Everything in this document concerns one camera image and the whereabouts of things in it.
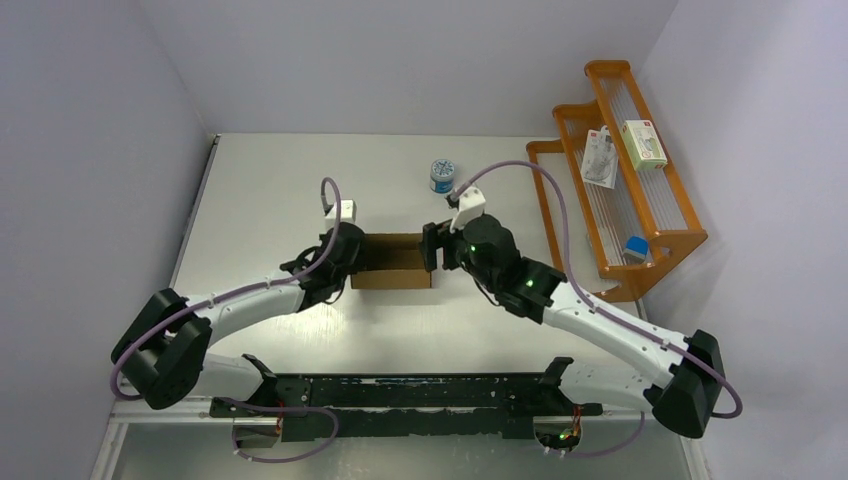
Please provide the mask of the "brown cardboard box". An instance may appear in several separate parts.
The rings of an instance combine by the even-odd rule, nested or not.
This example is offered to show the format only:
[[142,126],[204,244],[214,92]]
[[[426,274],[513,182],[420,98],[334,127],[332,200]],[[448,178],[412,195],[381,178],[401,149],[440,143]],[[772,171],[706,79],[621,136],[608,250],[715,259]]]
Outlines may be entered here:
[[364,269],[350,277],[354,290],[418,290],[432,287],[419,251],[420,233],[369,233]]

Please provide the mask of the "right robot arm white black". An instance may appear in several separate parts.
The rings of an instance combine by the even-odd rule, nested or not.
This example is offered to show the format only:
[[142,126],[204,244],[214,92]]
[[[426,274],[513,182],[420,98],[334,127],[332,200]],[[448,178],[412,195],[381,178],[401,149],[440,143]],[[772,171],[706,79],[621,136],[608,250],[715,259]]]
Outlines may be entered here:
[[715,406],[727,381],[713,335],[670,331],[587,293],[565,273],[522,256],[512,232],[488,214],[460,230],[449,221],[424,225],[419,249],[426,270],[460,268],[505,311],[576,335],[627,363],[606,373],[566,368],[539,389],[548,412],[562,414],[575,403],[623,406],[693,439],[720,416]]

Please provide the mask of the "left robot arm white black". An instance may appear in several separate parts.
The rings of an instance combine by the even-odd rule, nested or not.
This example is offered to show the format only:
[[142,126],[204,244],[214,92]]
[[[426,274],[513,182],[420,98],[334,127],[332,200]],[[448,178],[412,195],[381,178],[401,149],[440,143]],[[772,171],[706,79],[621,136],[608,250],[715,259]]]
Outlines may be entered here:
[[190,396],[235,400],[254,416],[279,406],[277,376],[264,363],[209,349],[265,320],[329,303],[363,269],[365,234],[358,226],[342,222],[319,238],[271,276],[231,292],[154,293],[111,352],[114,375],[124,376],[136,391],[133,399],[154,410]]

